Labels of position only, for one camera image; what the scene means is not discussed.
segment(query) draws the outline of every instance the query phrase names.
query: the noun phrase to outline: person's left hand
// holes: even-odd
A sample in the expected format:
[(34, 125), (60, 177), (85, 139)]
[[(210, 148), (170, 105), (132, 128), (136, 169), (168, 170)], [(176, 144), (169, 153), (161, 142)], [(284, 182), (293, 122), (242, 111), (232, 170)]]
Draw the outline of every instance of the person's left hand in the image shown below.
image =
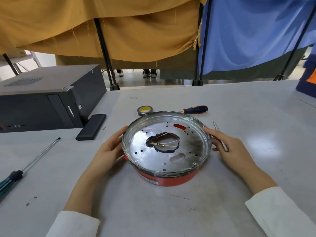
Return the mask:
[(115, 161), (124, 154), (121, 135), (127, 128), (128, 126), (124, 126), (101, 145), (84, 174), (89, 175), (93, 179), (102, 179), (105, 173), (112, 168)]

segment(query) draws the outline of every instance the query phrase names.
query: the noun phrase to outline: silver metal pen tool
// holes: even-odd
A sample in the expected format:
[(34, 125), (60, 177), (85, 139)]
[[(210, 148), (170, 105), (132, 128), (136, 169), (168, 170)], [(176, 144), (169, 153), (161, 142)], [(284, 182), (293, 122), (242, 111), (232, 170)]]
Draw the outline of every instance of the silver metal pen tool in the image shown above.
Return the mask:
[[(213, 124), (214, 124), (215, 130), (220, 131), (219, 128), (217, 127), (216, 122), (214, 121), (214, 119), (213, 119)], [(219, 140), (219, 141), (221, 141), (221, 143), (222, 143), (222, 145), (224, 147), (224, 150), (227, 152), (228, 151), (227, 145), (225, 145), (225, 143), (222, 140)]]

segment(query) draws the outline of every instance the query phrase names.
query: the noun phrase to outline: orange and black screwdriver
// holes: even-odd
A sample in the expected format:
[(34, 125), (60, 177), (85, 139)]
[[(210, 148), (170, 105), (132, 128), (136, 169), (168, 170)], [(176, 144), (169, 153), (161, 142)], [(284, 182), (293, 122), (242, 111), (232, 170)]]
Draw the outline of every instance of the orange and black screwdriver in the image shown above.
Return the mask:
[(197, 105), (195, 107), (183, 109), (182, 111), (179, 111), (179, 112), (182, 112), (183, 114), (201, 114), (201, 113), (207, 112), (207, 110), (208, 110), (207, 105)]

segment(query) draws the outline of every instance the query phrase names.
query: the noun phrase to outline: white sticker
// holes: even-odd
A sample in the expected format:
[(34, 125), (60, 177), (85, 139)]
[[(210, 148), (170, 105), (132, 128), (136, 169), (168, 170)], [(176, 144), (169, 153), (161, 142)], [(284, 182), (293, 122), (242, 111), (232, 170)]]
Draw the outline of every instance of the white sticker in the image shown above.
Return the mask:
[(152, 183), (152, 184), (159, 185), (159, 183), (158, 183), (157, 181), (154, 181), (154, 180), (152, 180), (152, 179), (148, 179), (148, 178), (146, 178), (145, 176), (141, 175), (138, 171), (136, 171), (136, 172), (137, 172), (137, 174), (138, 174), (142, 179), (144, 179), (145, 181), (148, 181), (149, 183)]

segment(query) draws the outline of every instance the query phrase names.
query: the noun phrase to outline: orange label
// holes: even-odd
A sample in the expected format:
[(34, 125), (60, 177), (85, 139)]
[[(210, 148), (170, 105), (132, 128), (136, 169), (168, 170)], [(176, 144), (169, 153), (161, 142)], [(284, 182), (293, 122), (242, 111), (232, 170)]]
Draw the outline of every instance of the orange label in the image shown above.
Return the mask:
[(316, 84), (316, 69), (314, 70), (313, 74), (311, 74), (310, 78), (307, 79), (307, 81)]

